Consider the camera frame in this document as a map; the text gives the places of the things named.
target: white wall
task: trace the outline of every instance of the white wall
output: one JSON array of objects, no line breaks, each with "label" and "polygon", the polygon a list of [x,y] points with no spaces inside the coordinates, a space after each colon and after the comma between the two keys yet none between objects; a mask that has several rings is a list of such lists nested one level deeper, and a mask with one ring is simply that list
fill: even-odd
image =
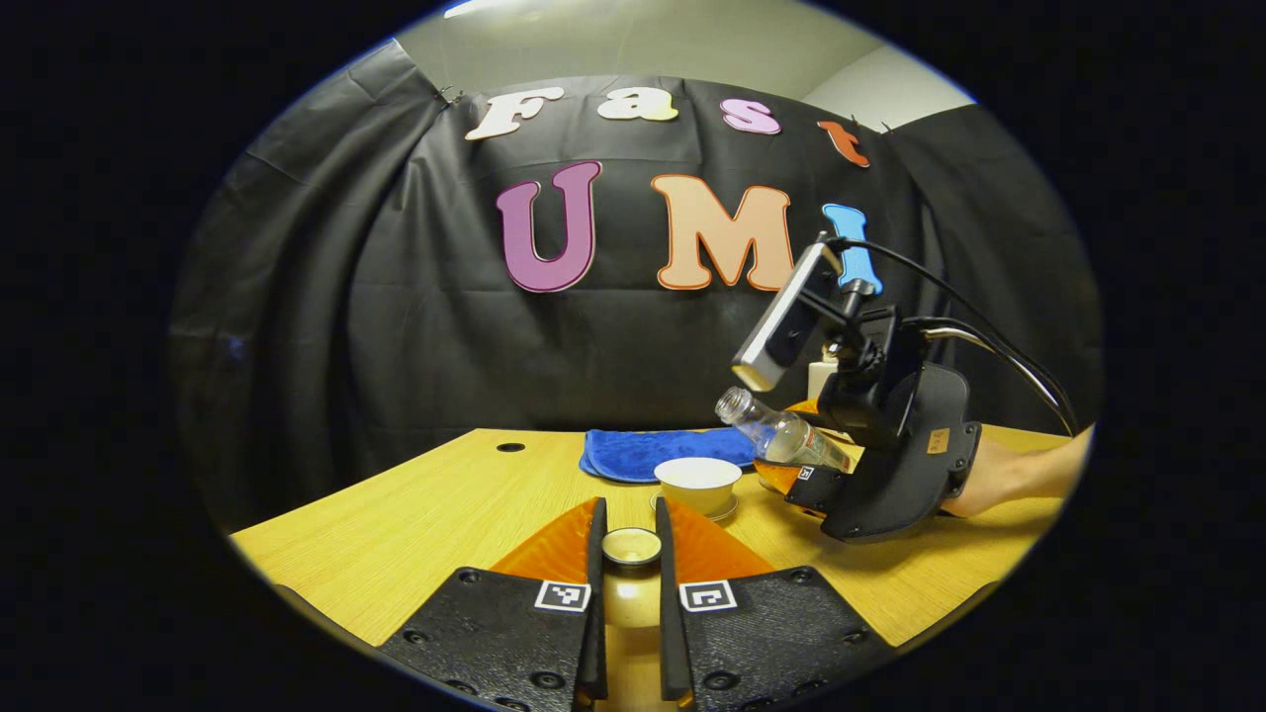
[{"label": "white wall", "polygon": [[937,111],[975,104],[965,91],[905,52],[885,44],[846,65],[801,99],[882,132]]}]

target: clear water bottle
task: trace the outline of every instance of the clear water bottle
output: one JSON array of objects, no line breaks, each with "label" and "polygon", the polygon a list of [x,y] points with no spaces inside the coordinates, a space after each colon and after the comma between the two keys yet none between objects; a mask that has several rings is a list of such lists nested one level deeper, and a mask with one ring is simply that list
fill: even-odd
[{"label": "clear water bottle", "polygon": [[844,471],[848,455],[795,413],[775,410],[743,388],[730,388],[717,402],[717,416],[756,443],[756,456],[770,462],[825,465]]}]

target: wooden table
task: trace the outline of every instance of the wooden table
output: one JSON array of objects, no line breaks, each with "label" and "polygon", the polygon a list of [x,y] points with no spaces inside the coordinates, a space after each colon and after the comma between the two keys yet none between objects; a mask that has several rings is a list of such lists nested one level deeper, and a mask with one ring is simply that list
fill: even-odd
[{"label": "wooden table", "polygon": [[[1018,451],[1067,440],[996,426],[984,432]],[[584,437],[477,429],[232,540],[265,578],[377,646],[454,569],[491,566],[591,497],[606,498],[609,528],[655,530],[649,499],[658,488],[585,474]],[[525,448],[496,450],[506,442]],[[846,448],[853,457],[862,452]],[[734,493],[738,511],[720,522],[730,535],[776,569],[815,566],[894,646],[1005,576],[1062,504],[1012,502],[971,519],[937,517],[913,537],[844,545],[761,488],[755,474],[743,475]],[[598,712],[674,709],[660,701],[657,628],[608,626],[606,641],[609,699]]]}]

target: blue cloth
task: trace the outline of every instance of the blue cloth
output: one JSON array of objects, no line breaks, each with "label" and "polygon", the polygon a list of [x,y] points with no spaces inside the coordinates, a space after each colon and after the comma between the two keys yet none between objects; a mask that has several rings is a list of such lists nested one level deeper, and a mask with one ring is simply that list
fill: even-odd
[{"label": "blue cloth", "polygon": [[589,431],[580,469],[622,483],[656,483],[655,466],[677,457],[715,457],[747,467],[756,446],[737,428],[704,432]]}]

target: black border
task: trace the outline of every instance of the black border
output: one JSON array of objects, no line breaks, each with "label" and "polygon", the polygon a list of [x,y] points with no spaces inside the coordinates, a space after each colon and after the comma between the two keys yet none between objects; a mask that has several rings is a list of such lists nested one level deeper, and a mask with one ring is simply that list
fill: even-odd
[{"label": "black border", "polygon": [[[1228,694],[1194,663],[1208,636],[1182,627],[1204,604],[1193,594],[1184,617],[1162,599],[1184,578],[1182,542],[1199,532],[1163,526],[1175,519],[1160,512],[1160,490],[1181,467],[1160,460],[1152,428],[1198,418],[1179,418],[1175,395],[1157,391],[1181,374],[1160,365],[1155,324],[1141,318],[1193,302],[1190,289],[1171,289],[1190,283],[1160,265],[1163,248],[1144,246],[1191,227],[1177,224],[1182,205],[1209,223],[1208,191],[1193,176],[1208,175],[1194,171],[1217,137],[1199,149],[1179,137],[1198,122],[1184,113],[1195,85],[1236,71],[1209,63],[1209,51],[1227,48],[1210,19],[1222,8],[1015,5],[886,3],[848,15],[966,86],[1069,201],[1108,317],[1093,465],[994,597],[823,708],[1150,708],[1180,694],[1208,702],[1210,687]],[[291,100],[423,10],[400,0],[67,3],[11,23],[32,43],[30,62],[13,71],[29,80],[13,94],[27,100],[10,113],[13,172],[35,217],[14,251],[14,284],[47,294],[19,303],[30,308],[11,348],[16,372],[32,374],[18,389],[29,408],[14,408],[13,479],[27,485],[13,494],[14,522],[19,544],[35,544],[18,556],[11,670],[39,684],[42,702],[444,708],[243,570],[182,474],[162,337],[181,246],[223,171]],[[1162,204],[1179,208],[1161,215]],[[1204,315],[1184,322],[1196,338],[1214,331]],[[1189,524],[1193,505],[1182,503]]]}]

